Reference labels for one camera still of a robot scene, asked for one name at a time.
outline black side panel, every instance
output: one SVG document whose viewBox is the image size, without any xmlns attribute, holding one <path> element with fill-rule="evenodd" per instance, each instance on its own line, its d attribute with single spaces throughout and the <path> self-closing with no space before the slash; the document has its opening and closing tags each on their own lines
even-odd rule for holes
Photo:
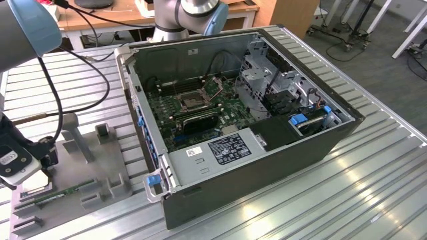
<svg viewBox="0 0 427 240">
<path fill-rule="evenodd" d="M 289 116 L 275 116 L 263 121 L 254 123 L 250 126 L 255 135 L 261 135 L 265 139 L 267 152 L 302 140 L 302 137 L 291 124 L 289 123 Z"/>
<path fill-rule="evenodd" d="M 225 207 L 322 161 L 361 122 L 351 122 L 275 155 L 174 194 L 163 201 L 167 229 Z"/>
</svg>

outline floor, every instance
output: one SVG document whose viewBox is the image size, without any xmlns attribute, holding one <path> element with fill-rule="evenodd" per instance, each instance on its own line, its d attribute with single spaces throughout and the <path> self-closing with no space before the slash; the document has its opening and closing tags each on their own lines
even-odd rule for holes
<svg viewBox="0 0 427 240">
<path fill-rule="evenodd" d="M 345 12 L 346 5 L 351 0 L 345 0 L 335 16 Z M 322 0 L 322 7 L 331 9 L 334 0 Z M 349 21 L 354 27 L 359 15 L 365 9 L 366 3 L 361 1 L 358 8 Z M 365 24 L 363 30 L 367 30 L 379 10 L 373 8 Z M 311 37 L 306 37 L 309 45 L 337 65 L 337 67 L 367 89 L 367 91 L 406 119 L 418 130 L 427 135 L 427 81 L 423 81 L 407 66 L 407 53 L 403 53 L 399 59 L 393 59 L 393 54 L 403 43 L 409 35 L 403 32 L 410 22 L 401 17 L 387 14 L 371 35 L 371 45 L 365 53 L 351 62 L 339 62 L 331 59 L 326 50 L 341 42 L 321 32 Z M 422 33 L 417 38 L 421 43 L 427 38 Z M 330 54 L 342 60 L 350 59 L 362 51 L 355 48 L 346 52 L 345 46 L 331 49 Z M 417 66 L 414 60 L 410 62 L 414 70 L 425 77 L 425 70 Z"/>
</svg>

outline green circuit board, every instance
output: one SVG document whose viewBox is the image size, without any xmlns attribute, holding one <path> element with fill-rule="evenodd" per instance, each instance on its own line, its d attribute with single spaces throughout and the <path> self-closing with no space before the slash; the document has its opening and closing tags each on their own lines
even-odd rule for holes
<svg viewBox="0 0 427 240">
<path fill-rule="evenodd" d="M 222 83 L 210 79 L 202 89 L 173 96 L 150 92 L 147 97 L 170 153 L 223 136 L 230 126 L 241 130 L 257 121 L 237 95 L 235 82 L 229 79 Z M 185 122 L 209 115 L 218 116 L 218 124 L 211 129 L 186 134 Z"/>
</svg>

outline cable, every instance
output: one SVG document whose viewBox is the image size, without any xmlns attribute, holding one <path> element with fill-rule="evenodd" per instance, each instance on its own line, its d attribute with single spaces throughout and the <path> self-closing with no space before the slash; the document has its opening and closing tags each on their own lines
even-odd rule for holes
<svg viewBox="0 0 427 240">
<path fill-rule="evenodd" d="M 150 84 L 150 82 L 151 82 L 151 80 L 154 80 L 154 82 L 157 82 L 159 79 L 158 79 L 158 77 L 157 76 L 151 76 L 151 77 L 149 77 L 147 78 L 147 80 L 146 80 L 146 82 L 145 82 L 145 89 L 147 90 L 149 89 L 149 84 Z"/>
<path fill-rule="evenodd" d="M 423 66 L 423 64 L 421 63 L 421 61 L 417 59 L 417 57 L 409 52 L 409 56 L 407 56 L 407 61 L 406 61 L 406 64 L 407 64 L 407 67 L 410 69 L 410 71 L 423 80 L 427 82 L 427 79 L 425 77 L 422 77 L 415 71 L 414 69 L 411 68 L 411 64 L 410 64 L 410 60 L 411 58 L 415 60 L 415 62 L 418 63 L 418 65 L 425 69 L 425 71 L 427 72 L 427 68 Z"/>
<path fill-rule="evenodd" d="M 55 96 L 57 105 L 58 105 L 58 116 L 59 116 L 58 129 L 57 129 L 55 136 L 51 139 L 51 141 L 55 143 L 57 140 L 59 139 L 61 135 L 62 135 L 63 125 L 65 125 L 63 103 L 62 103 L 59 92 L 57 91 L 57 88 L 55 88 L 55 84 L 54 84 L 54 81 L 53 81 L 53 78 L 51 78 L 51 75 L 50 75 L 50 72 L 49 72 L 49 69 L 47 69 L 46 62 L 43 61 L 42 57 L 38 57 L 38 59 L 39 59 L 39 63 L 41 63 L 45 75 L 46 75 L 46 80 L 47 80 L 49 86 L 51 87 L 53 94 Z"/>
<path fill-rule="evenodd" d="M 97 47 L 99 47 L 99 44 L 101 44 L 99 36 L 98 36 L 98 34 L 97 34 L 95 28 L 94 28 L 90 20 L 87 19 L 86 16 L 83 16 L 83 14 L 82 14 L 79 11 L 77 11 L 75 9 L 73 9 L 73 10 L 81 15 L 81 17 L 85 19 L 85 21 L 86 21 L 87 24 L 90 25 L 90 27 L 91 27 L 91 29 L 93 29 L 93 31 L 94 31 L 95 38 L 97 38 Z"/>
<path fill-rule="evenodd" d="M 342 62 L 342 63 L 349 63 L 349 62 L 353 61 L 357 57 L 359 57 L 361 54 L 363 54 L 363 53 L 366 52 L 366 49 L 363 49 L 363 51 L 359 52 L 353 58 L 346 59 L 346 60 L 338 59 L 338 58 L 335 58 L 334 56 L 331 56 L 330 50 L 331 50 L 333 48 L 335 48 L 337 46 L 342 45 L 342 44 L 343 44 L 343 42 L 333 45 L 333 46 L 326 50 L 326 54 L 327 54 L 329 57 L 330 57 L 331 59 L 334 59 L 335 61 L 339 61 L 339 62 Z"/>
<path fill-rule="evenodd" d="M 322 27 L 329 27 L 329 25 L 326 24 L 327 21 L 326 21 L 326 18 L 323 16 L 323 8 L 322 8 L 322 0 L 319 1 L 319 8 L 321 8 L 321 16 L 322 16 L 322 19 L 323 19 L 323 23 L 322 23 Z"/>
<path fill-rule="evenodd" d="M 130 44 L 129 42 L 127 43 L 123 43 L 118 48 L 122 48 L 125 45 Z M 95 59 L 94 57 L 91 56 L 81 56 L 82 58 L 85 58 L 86 60 L 89 60 L 90 62 L 95 62 L 95 63 L 101 63 L 101 62 L 105 62 L 113 55 L 115 54 L 115 51 L 113 51 L 103 59 L 98 60 Z"/>
<path fill-rule="evenodd" d="M 106 81 L 106 84 L 107 84 L 107 91 L 106 91 L 106 94 L 105 96 L 102 97 L 102 99 L 94 103 L 93 105 L 87 106 L 87 107 L 83 107 L 81 109 L 77 109 L 77 110 L 71 110 L 71 111 L 65 111 L 63 114 L 75 114 L 75 113 L 79 113 L 79 112 L 83 112 L 86 110 L 90 110 L 93 108 L 95 108 L 98 105 L 101 105 L 105 100 L 107 99 L 109 97 L 109 94 L 111 92 L 111 84 L 109 82 L 109 79 L 106 77 L 106 75 L 102 73 L 102 71 L 85 59 L 85 57 L 79 56 L 78 54 L 75 54 L 73 51 L 70 51 L 69 49 L 63 48 L 63 47 L 59 47 L 61 50 L 63 50 L 65 52 L 69 52 L 71 55 L 74 55 L 78 59 L 81 59 L 98 73 L 99 75 L 102 76 L 102 78 L 105 79 Z M 55 113 L 49 113 L 47 116 L 49 117 L 54 117 L 54 116 L 59 116 L 61 113 L 59 112 L 55 112 Z"/>
<path fill-rule="evenodd" d="M 211 74 L 211 71 L 213 71 L 213 66 L 214 66 L 214 63 L 215 63 L 215 60 L 217 58 L 219 57 L 219 55 L 222 55 L 223 53 L 231 55 L 233 57 L 237 58 L 237 60 L 239 61 L 239 63 L 242 63 L 242 59 L 239 58 L 239 56 L 237 54 L 234 54 L 233 52 L 227 51 L 227 50 L 221 50 L 218 53 L 215 53 L 215 56 L 211 60 L 211 63 L 209 65 L 209 69 L 206 71 L 206 75 L 205 75 L 205 78 L 207 79 L 210 74 Z"/>
<path fill-rule="evenodd" d="M 257 110 L 255 108 L 251 108 L 251 107 L 249 107 L 249 109 L 251 109 L 251 110 L 254 110 L 254 111 L 257 111 L 257 112 L 261 112 L 261 113 L 270 113 L 270 111 Z"/>
<path fill-rule="evenodd" d="M 118 32 L 114 33 L 114 36 L 113 36 L 113 40 L 109 44 L 102 44 L 102 47 L 109 47 L 111 44 L 114 44 L 115 40 L 117 40 L 117 35 L 118 35 Z"/>
<path fill-rule="evenodd" d="M 349 43 L 343 38 L 341 38 L 339 36 L 335 36 L 335 35 L 330 34 L 329 32 L 322 31 L 322 30 L 319 30 L 319 29 L 317 29 L 317 31 L 319 31 L 322 34 L 325 34 L 325 35 L 327 35 L 327 36 L 330 36 L 330 37 L 334 37 L 334 38 L 342 40 L 346 44 L 350 45 L 350 43 Z"/>
<path fill-rule="evenodd" d="M 97 19 L 103 20 L 103 21 L 106 21 L 106 22 L 110 22 L 110 23 L 114 23 L 114 24 L 119 24 L 119 25 L 123 25 L 123 26 L 127 26 L 127 27 L 131 27 L 131 28 L 149 29 L 149 28 L 155 28 L 155 27 L 157 27 L 157 26 L 138 26 L 138 25 L 131 25 L 131 24 L 127 24 L 127 23 L 123 23 L 123 22 L 119 22 L 119 21 L 114 21 L 114 20 L 106 19 L 106 18 L 103 18 L 103 17 L 101 17 L 101 16 L 97 16 L 97 15 L 94 15 L 93 13 L 90 13 L 90 12 L 87 12 L 87 11 L 83 11 L 83 10 L 81 10 L 79 8 L 77 8 L 77 7 L 71 6 L 71 5 L 70 5 L 70 8 L 71 8 L 73 10 L 75 10 L 77 12 L 81 12 L 81 13 L 83 13 L 83 14 L 86 14 L 86 15 L 91 16 L 93 18 L 97 18 Z"/>
<path fill-rule="evenodd" d="M 346 15 L 346 13 L 347 13 L 347 11 L 349 11 L 349 7 L 350 7 L 350 5 L 354 3 L 354 1 L 355 1 L 355 0 L 351 0 L 351 1 L 347 3 L 347 5 L 346 5 L 345 12 L 342 13 L 342 15 L 341 15 L 341 17 L 339 17 L 339 21 L 341 21 L 341 22 L 343 22 L 343 17 L 345 17 L 345 15 Z"/>
<path fill-rule="evenodd" d="M 101 38 L 101 37 L 103 36 L 103 34 L 105 34 L 105 33 L 102 33 L 102 34 L 98 36 L 98 38 Z M 95 39 L 95 37 L 93 37 L 93 36 L 89 36 L 89 35 L 87 35 L 87 37 L 91 38 L 91 39 Z"/>
<path fill-rule="evenodd" d="M 269 86 L 267 86 L 267 88 L 266 88 L 266 93 L 265 93 L 265 95 L 269 94 L 269 91 L 270 91 L 270 89 L 273 88 L 273 86 L 274 86 L 274 84 L 275 84 L 275 82 L 277 82 L 277 80 L 278 80 L 278 78 L 279 78 L 279 74 L 281 74 L 281 69 L 278 69 L 278 71 L 277 71 L 275 74 L 274 74 L 271 83 L 269 84 Z"/>
</svg>

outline wooden cabinet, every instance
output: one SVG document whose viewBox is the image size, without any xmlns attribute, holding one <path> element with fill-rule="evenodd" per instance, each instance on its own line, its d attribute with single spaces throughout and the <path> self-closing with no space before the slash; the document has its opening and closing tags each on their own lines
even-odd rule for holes
<svg viewBox="0 0 427 240">
<path fill-rule="evenodd" d="M 321 0 L 253 0 L 261 7 L 254 27 L 283 24 L 305 38 Z"/>
</svg>

